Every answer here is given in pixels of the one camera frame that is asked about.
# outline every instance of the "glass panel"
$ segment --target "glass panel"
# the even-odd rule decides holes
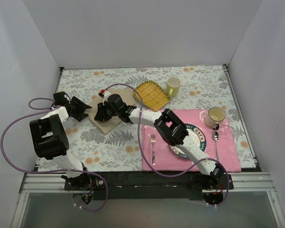
[[[101,201],[92,201],[95,208]],[[275,228],[266,192],[230,192],[215,209],[186,199],[115,199],[100,212],[74,207],[71,193],[31,193],[22,228]]]

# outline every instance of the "mug handle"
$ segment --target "mug handle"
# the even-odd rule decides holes
[[[219,124],[215,123],[215,127],[213,128],[215,131],[217,131],[219,129]]]
[[[169,97],[172,96],[172,93],[173,93],[173,89],[170,89],[170,91],[169,91]]]

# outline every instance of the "plate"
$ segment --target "plate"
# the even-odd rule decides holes
[[[189,136],[193,140],[193,143],[196,144],[203,152],[205,152],[206,149],[206,137],[204,133],[201,131],[200,128],[197,126],[194,126],[192,124],[186,123],[187,131],[189,132]],[[178,156],[189,159],[187,155],[183,151],[181,151],[179,148],[176,148],[175,146],[170,146],[172,151],[176,153]]]

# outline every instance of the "brown paper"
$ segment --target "brown paper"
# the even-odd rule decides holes
[[[108,91],[111,94],[120,95],[122,100],[127,105],[135,105],[133,90],[131,89],[108,89]],[[102,130],[104,134],[108,134],[121,122],[121,120],[118,118],[118,116],[114,116],[112,117],[112,119],[106,122],[100,122],[100,121],[94,120],[94,117],[96,116],[96,113],[97,113],[97,105],[100,102],[103,102],[103,99],[97,95],[97,97],[91,103],[88,104],[89,106],[92,107],[92,109],[86,110],[85,113],[89,115],[90,121],[92,121],[97,127],[99,127],[99,129]]]

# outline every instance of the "yellow mug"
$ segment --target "yellow mug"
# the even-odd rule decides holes
[[[219,124],[226,118],[226,114],[223,109],[219,107],[212,107],[206,114],[205,124],[214,130],[219,129]]]
[[[169,97],[176,96],[179,93],[181,80],[178,77],[169,77],[167,80],[167,94]]]

